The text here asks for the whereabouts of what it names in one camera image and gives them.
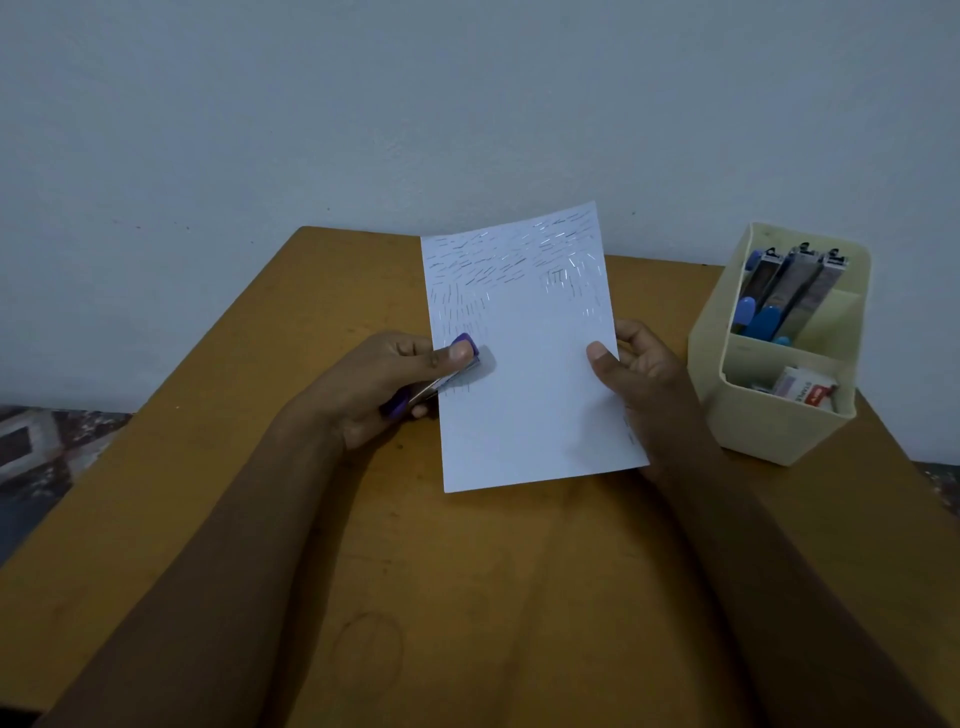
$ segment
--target left hand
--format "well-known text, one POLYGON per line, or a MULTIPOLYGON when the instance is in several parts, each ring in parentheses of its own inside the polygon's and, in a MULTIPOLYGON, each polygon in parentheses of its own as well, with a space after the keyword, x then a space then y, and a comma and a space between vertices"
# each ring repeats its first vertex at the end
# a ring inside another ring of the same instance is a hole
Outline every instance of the left hand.
MULTIPOLYGON (((424 336, 383 331, 348 352, 287 408, 302 423, 332 428, 345 449, 359 448, 396 422, 384 418, 378 407, 397 389, 459 372, 472 358, 467 341, 435 352, 424 336)), ((414 417, 426 413, 424 404, 411 410, 414 417)))

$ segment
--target wooden table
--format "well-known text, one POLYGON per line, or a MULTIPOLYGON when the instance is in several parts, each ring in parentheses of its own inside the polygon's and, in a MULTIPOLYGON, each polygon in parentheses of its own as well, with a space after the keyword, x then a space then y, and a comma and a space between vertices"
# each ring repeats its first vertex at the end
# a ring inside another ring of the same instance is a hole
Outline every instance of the wooden table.
MULTIPOLYGON (((607 264, 616 314, 682 352, 718 269, 607 264)), ((279 406, 383 328, 428 331, 417 239, 299 230, 0 570, 0 702, 53 704, 279 406)), ((960 528, 858 410, 792 469, 743 460, 827 583, 960 724, 960 528)), ((446 496, 426 421, 346 462, 326 505, 274 723, 752 723, 695 562, 631 473, 446 496)))

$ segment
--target hand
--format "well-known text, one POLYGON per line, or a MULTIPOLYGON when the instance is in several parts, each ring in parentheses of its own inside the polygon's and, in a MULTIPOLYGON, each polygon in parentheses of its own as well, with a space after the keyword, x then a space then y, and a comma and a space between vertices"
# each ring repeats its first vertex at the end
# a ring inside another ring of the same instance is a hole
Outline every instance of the hand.
MULTIPOLYGON (((458 372, 472 358, 468 341, 434 352, 423 336, 376 333, 320 375, 287 409, 301 424, 332 429, 343 448, 359 448, 396 422, 384 418, 378 407, 397 389, 458 372)), ((418 404, 410 414, 426 413, 426 405, 418 404)))
POLYGON ((650 458, 651 467, 643 474, 660 484, 674 471, 687 472, 722 457, 676 354, 639 321, 617 319, 614 326, 619 361, 599 341, 587 347, 587 357, 600 381, 627 405, 630 425, 650 458))

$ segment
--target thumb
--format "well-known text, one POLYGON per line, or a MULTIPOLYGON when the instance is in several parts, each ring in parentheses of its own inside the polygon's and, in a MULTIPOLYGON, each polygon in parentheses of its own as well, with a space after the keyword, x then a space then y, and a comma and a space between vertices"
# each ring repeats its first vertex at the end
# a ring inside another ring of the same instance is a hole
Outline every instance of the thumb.
POLYGON ((587 347, 587 359, 590 360, 593 373, 609 389, 624 399, 630 395, 631 389, 636 386, 635 377, 607 350, 607 347, 599 341, 594 341, 587 347))
POLYGON ((466 367, 472 359, 473 346, 469 341, 458 341, 451 347, 433 352, 402 356, 402 366, 398 371, 403 379, 400 384, 432 381, 441 376, 452 375, 466 367))

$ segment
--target white paper sheet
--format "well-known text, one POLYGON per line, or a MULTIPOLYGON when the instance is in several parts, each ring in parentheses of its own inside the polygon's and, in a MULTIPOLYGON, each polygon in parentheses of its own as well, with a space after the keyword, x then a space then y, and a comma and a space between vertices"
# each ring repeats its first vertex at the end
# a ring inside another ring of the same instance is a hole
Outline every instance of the white paper sheet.
POLYGON ((648 463, 585 352, 616 352, 594 203, 420 247, 434 347, 480 348, 440 393, 447 493, 648 463))

